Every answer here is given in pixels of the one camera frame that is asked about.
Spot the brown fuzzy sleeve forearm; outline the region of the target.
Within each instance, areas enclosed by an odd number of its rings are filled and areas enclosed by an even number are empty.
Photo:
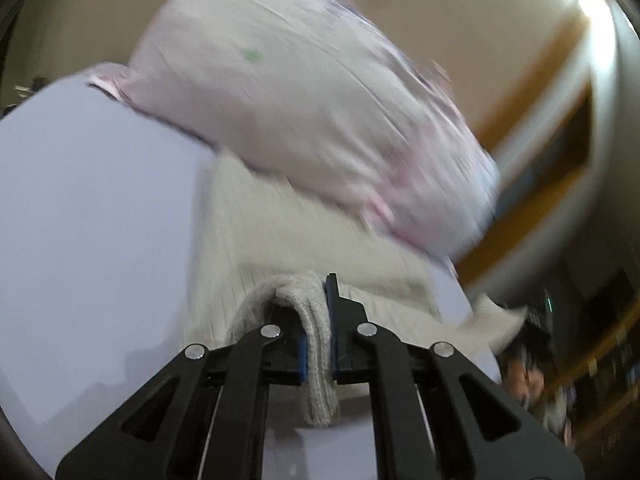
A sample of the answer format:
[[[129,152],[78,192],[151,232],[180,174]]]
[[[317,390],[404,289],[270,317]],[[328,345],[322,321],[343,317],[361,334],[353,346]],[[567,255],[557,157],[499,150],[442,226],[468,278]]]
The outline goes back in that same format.
[[[530,412],[541,425],[557,437],[565,446],[573,446],[573,428],[570,413],[573,399],[570,390],[556,389],[551,396],[540,399]]]

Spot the person's right hand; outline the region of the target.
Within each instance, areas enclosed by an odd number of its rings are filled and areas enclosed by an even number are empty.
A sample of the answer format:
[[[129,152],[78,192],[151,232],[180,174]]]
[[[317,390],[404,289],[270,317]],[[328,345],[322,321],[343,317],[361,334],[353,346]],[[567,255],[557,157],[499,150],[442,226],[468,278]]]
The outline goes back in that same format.
[[[503,388],[523,408],[537,403],[544,391],[544,373],[538,367],[527,367],[520,358],[510,359],[503,375]]]

